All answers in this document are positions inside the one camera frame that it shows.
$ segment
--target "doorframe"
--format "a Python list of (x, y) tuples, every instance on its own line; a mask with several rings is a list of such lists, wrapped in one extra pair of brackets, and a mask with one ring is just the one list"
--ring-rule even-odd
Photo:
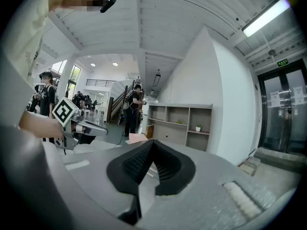
[(261, 124), (261, 132), (260, 132), (260, 139), (259, 139), (258, 147), (263, 146), (265, 135), (266, 135), (266, 130), (267, 130), (267, 119), (268, 119), (268, 114), (267, 114), (268, 106), (267, 105), (268, 104), (267, 104), (267, 96), (266, 96), (264, 81), (274, 78), (274, 77), (279, 77), (281, 81), (282, 89), (283, 89), (284, 115), (286, 114), (285, 112), (287, 111), (287, 121), (284, 123), (283, 135), (287, 134), (288, 136), (286, 137), (286, 139), (283, 139), (283, 145), (282, 145), (283, 150), (280, 150), (280, 151), (287, 152), (287, 147), (288, 147), (290, 136), (291, 136), (292, 115), (290, 115), (290, 118), (288, 118), (289, 117), (288, 110), (286, 110), (286, 107), (288, 107), (288, 109), (289, 107), (291, 107), (291, 96), (290, 96), (288, 80), (285, 75), (287, 73), (291, 73), (296, 70), (302, 70), (303, 78), (305, 81), (305, 86), (307, 87), (307, 69), (306, 69), (303, 59), (297, 60), (293, 63), (290, 63), (289, 65), (274, 69), (272, 71), (265, 72), (258, 76), (259, 85), (260, 85), (260, 93), (261, 93), (261, 101), (262, 101), (262, 124)]

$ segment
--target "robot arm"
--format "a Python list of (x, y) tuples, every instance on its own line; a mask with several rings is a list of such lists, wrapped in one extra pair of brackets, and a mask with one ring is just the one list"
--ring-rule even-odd
[[(64, 131), (64, 142), (62, 145), (56, 145), (58, 148), (74, 150), (80, 142), (74, 137), (75, 133), (87, 136), (106, 136), (108, 134), (106, 128), (85, 120), (80, 113), (79, 108), (65, 97), (55, 106), (52, 114), (62, 125)], [(72, 124), (76, 127), (75, 131), (71, 129)]]

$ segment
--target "wooden shelf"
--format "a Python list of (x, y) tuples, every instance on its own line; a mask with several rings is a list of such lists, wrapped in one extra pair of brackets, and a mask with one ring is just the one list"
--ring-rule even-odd
[(175, 123), (175, 122), (164, 121), (164, 120), (162, 120), (162, 119), (156, 119), (156, 118), (148, 118), (148, 119), (149, 119), (149, 120), (153, 120), (153, 121), (158, 121), (158, 122), (167, 123), (167, 124), (188, 126), (188, 125), (186, 125), (186, 124), (177, 124), (177, 123)]
[(188, 132), (195, 133), (195, 134), (201, 134), (201, 135), (210, 135), (209, 132), (206, 132), (206, 131), (196, 131), (194, 129), (188, 130)]

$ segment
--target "chair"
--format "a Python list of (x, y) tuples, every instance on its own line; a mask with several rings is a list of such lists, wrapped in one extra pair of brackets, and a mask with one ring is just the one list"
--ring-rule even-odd
[(90, 110), (84, 110), (84, 115), (86, 115), (86, 114), (90, 115), (91, 111)]

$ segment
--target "glass door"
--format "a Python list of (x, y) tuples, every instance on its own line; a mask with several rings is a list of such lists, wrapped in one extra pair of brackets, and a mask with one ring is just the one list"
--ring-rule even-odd
[(259, 146), (287, 153), (306, 153), (307, 77), (297, 61), (259, 76), (262, 127)]
[(307, 136), (307, 90), (301, 69), (286, 73), (289, 84), (291, 131), (287, 151), (304, 153)]

